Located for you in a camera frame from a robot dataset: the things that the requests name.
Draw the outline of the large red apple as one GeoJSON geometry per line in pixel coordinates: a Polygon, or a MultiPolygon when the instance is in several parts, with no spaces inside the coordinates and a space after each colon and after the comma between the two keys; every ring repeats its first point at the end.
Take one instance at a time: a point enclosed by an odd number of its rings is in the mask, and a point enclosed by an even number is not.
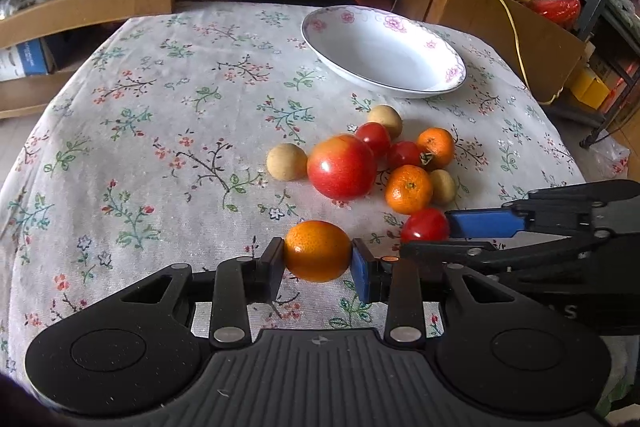
{"type": "Polygon", "coordinates": [[[314,147],[307,161],[307,176],[323,196],[352,200],[371,191],[376,168],[366,143],[352,134],[338,134],[314,147]]]}

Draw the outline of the red plastic bag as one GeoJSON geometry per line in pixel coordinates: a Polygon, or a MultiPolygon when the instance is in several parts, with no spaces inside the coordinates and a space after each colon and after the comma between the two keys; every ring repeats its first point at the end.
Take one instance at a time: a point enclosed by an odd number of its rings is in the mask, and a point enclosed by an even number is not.
{"type": "Polygon", "coordinates": [[[579,0],[532,0],[527,6],[565,29],[573,27],[582,10],[579,0]]]}

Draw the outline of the beige longan fruit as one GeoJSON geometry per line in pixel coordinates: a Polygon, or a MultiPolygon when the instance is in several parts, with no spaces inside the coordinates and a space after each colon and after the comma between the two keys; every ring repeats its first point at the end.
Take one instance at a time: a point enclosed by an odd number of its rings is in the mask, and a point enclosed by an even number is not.
{"type": "Polygon", "coordinates": [[[307,155],[295,144],[281,143],[269,151],[266,167],[279,181],[303,179],[307,176],[307,155]]]}
{"type": "Polygon", "coordinates": [[[457,185],[454,178],[445,169],[436,169],[430,172],[433,185],[432,203],[437,206],[447,206],[453,202],[457,194],[457,185]]]}
{"type": "Polygon", "coordinates": [[[382,124],[390,135],[390,139],[395,140],[402,133],[404,122],[396,110],[389,105],[377,105],[371,108],[368,114],[368,121],[375,124],[382,124]]]}

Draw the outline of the yellow box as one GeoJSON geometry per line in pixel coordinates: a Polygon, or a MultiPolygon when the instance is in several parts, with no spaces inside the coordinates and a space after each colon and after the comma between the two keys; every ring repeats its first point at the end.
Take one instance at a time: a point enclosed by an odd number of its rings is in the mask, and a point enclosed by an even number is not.
{"type": "Polygon", "coordinates": [[[598,109],[610,93],[606,84],[588,66],[576,72],[568,83],[568,89],[578,102],[593,109],[598,109]]]}

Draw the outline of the floral white tablecloth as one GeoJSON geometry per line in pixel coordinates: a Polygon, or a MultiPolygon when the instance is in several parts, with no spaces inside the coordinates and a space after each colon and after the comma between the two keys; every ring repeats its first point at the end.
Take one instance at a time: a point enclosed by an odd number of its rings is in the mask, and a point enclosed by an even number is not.
{"type": "MultiPolygon", "coordinates": [[[[32,420],[24,369],[37,334],[145,275],[186,261],[214,269],[262,253],[272,236],[324,219],[396,254],[405,218],[382,193],[327,199],[307,181],[274,181],[268,150],[310,153],[354,132],[387,104],[401,138],[443,127],[457,208],[489,207],[533,188],[582,179],[558,130],[489,44],[428,26],[457,50],[463,86],[392,100],[334,75],[300,35],[311,8],[225,4],[134,18],[80,66],[40,117],[1,190],[1,426],[32,420]]],[[[252,331],[382,326],[384,306],[360,303],[349,275],[283,281],[278,301],[250,308],[252,331]]]]}

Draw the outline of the orange mandarin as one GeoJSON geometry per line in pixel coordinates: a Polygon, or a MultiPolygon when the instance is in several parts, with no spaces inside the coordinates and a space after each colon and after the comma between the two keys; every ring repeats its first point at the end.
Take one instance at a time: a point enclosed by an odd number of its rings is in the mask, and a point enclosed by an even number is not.
{"type": "Polygon", "coordinates": [[[427,169],[444,169],[454,159],[454,138],[446,129],[425,129],[418,136],[416,144],[425,150],[427,169]]]}
{"type": "Polygon", "coordinates": [[[431,204],[433,192],[433,183],[426,170],[405,165],[390,174],[384,197],[391,210],[412,215],[431,204]]]}
{"type": "Polygon", "coordinates": [[[349,268],[351,261],[352,243],[348,235],[330,222],[300,222],[285,236],[285,268],[304,281],[335,280],[349,268]]]}

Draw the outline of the red cherry tomato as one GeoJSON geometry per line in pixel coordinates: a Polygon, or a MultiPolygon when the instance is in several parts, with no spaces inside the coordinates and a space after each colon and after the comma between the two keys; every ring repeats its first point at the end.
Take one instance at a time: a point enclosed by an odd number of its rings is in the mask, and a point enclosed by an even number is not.
{"type": "Polygon", "coordinates": [[[393,143],[386,155],[387,169],[393,171],[402,166],[423,167],[424,150],[420,145],[411,141],[393,143]]]}
{"type": "Polygon", "coordinates": [[[400,231],[403,244],[411,242],[443,242],[449,239],[450,226],[445,213],[424,208],[413,213],[400,231]]]}
{"type": "Polygon", "coordinates": [[[386,158],[386,155],[392,146],[392,139],[390,139],[390,134],[382,124],[379,124],[378,122],[367,122],[367,124],[362,124],[356,130],[355,135],[370,148],[376,160],[383,160],[386,158]]]}

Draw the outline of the white floral ceramic plate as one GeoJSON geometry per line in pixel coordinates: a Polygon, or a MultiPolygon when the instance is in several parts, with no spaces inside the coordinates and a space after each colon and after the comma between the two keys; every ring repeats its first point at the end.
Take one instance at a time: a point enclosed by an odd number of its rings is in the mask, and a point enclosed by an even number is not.
{"type": "Polygon", "coordinates": [[[431,98],[462,87],[461,55],[425,25],[367,6],[307,14],[300,32],[318,59],[355,86],[392,98],[431,98]]]}

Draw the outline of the blue white box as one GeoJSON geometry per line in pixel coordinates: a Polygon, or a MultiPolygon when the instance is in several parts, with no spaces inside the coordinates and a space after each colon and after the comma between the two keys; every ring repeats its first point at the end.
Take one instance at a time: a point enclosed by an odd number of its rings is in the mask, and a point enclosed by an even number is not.
{"type": "Polygon", "coordinates": [[[42,39],[9,46],[0,52],[0,80],[49,75],[54,63],[42,39]]]}

